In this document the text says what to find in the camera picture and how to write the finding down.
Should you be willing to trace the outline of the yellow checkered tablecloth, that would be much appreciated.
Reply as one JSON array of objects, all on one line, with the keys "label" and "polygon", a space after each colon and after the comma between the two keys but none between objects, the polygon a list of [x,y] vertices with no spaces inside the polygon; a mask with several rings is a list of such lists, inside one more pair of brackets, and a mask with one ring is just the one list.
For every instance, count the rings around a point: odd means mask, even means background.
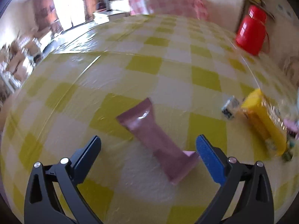
[{"label": "yellow checkered tablecloth", "polygon": [[227,99],[261,89],[283,116],[297,91],[267,55],[253,57],[216,24],[139,15],[98,25],[48,55],[23,84],[4,127],[1,173],[11,210],[23,220],[35,162],[56,164],[93,136],[102,150],[79,190],[104,223],[194,223],[219,185],[199,163],[178,185],[116,117],[150,98],[157,124],[183,150],[200,134],[240,162],[264,162],[275,220],[298,192],[298,150],[268,154],[245,116],[228,120]]}]

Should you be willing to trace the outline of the purple snack packet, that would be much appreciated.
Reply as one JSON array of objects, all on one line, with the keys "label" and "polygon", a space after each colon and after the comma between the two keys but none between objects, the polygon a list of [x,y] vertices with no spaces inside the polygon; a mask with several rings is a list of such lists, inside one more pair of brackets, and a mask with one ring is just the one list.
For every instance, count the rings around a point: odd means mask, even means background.
[{"label": "purple snack packet", "polygon": [[157,125],[149,98],[120,114],[116,120],[150,150],[173,185],[185,178],[199,162],[197,152],[181,150]]}]

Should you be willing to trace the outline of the pink checkered chair cover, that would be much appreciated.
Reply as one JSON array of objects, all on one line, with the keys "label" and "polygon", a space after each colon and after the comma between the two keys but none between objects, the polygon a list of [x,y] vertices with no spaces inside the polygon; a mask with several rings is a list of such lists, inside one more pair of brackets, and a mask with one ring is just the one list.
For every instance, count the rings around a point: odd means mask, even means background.
[{"label": "pink checkered chair cover", "polygon": [[132,15],[174,15],[208,20],[203,0],[128,0]]}]

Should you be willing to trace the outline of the small white candy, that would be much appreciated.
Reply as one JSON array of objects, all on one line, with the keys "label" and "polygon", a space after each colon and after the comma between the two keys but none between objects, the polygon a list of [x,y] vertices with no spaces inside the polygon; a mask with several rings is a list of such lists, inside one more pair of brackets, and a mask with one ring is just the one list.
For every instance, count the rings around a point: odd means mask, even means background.
[{"label": "small white candy", "polygon": [[221,112],[227,119],[234,118],[239,110],[240,101],[235,96],[231,96],[221,108]]}]

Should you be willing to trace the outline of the red thermos jug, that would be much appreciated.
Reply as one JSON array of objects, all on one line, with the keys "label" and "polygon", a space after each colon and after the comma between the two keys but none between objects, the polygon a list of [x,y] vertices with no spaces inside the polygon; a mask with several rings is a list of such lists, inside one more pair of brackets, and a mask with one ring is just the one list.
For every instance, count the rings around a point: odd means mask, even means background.
[{"label": "red thermos jug", "polygon": [[250,5],[248,14],[243,18],[236,34],[236,44],[247,53],[257,56],[267,35],[265,23],[265,11],[255,5]]}]

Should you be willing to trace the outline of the yellow cake package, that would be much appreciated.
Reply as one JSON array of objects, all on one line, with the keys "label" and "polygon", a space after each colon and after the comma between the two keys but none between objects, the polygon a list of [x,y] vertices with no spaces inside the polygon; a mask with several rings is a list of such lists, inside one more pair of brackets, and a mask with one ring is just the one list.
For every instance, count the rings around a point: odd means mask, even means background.
[{"label": "yellow cake package", "polygon": [[268,151],[274,156],[285,153],[287,143],[287,129],[283,119],[276,112],[270,100],[261,89],[256,88],[240,106],[248,121],[263,139]]}]

